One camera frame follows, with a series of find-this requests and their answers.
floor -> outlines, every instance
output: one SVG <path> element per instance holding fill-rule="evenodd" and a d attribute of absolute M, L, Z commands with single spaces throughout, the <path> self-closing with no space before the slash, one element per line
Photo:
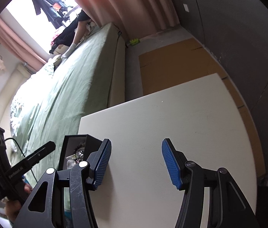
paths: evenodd
<path fill-rule="evenodd" d="M 143 96 L 143 86 L 140 76 L 138 56 L 174 44 L 193 36 L 182 26 L 147 36 L 135 46 L 129 46 L 125 50 L 125 101 L 130 101 Z"/>

white glove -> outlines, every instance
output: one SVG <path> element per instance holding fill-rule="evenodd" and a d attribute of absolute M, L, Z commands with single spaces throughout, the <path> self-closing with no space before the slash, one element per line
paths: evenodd
<path fill-rule="evenodd" d="M 74 52 L 76 49 L 76 44 L 72 43 L 71 46 L 68 48 L 68 50 L 62 55 L 62 59 L 69 58 L 69 56 Z"/>

blue gripper pad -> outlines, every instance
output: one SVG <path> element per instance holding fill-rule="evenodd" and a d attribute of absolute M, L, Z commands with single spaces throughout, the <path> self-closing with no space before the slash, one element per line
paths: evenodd
<path fill-rule="evenodd" d="M 98 186 L 102 183 L 103 177 L 105 175 L 105 170 L 107 169 L 107 165 L 109 163 L 111 152 L 112 152 L 112 143 L 109 140 L 105 148 L 103 149 L 102 156 L 94 172 L 94 180 L 95 180 L 93 183 L 94 189 L 97 189 Z"/>
<path fill-rule="evenodd" d="M 179 190 L 183 185 L 182 179 L 181 179 L 181 169 L 176 161 L 175 156 L 172 153 L 171 147 L 170 147 L 167 139 L 164 139 L 162 141 L 161 152 L 163 154 L 163 159 L 165 160 L 171 181 L 172 181 L 173 185 L 175 185 L 176 188 Z"/>

white table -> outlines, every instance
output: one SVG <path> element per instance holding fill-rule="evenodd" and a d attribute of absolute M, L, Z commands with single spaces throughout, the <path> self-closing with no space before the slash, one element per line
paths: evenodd
<path fill-rule="evenodd" d="M 217 74 L 85 116 L 79 134 L 112 141 L 103 183 L 90 192 L 100 228 L 175 227 L 183 191 L 169 177 L 161 154 L 164 138 L 203 168 L 227 168 L 255 211 L 251 145 Z M 201 227 L 207 227 L 209 190 L 204 200 Z"/>

green object on floor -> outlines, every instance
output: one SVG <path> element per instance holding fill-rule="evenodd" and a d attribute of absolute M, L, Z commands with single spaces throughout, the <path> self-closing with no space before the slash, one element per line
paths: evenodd
<path fill-rule="evenodd" d="M 132 40 L 130 40 L 130 45 L 132 45 L 132 46 L 137 45 L 138 43 L 140 43 L 140 40 L 139 39 L 132 39 Z"/>

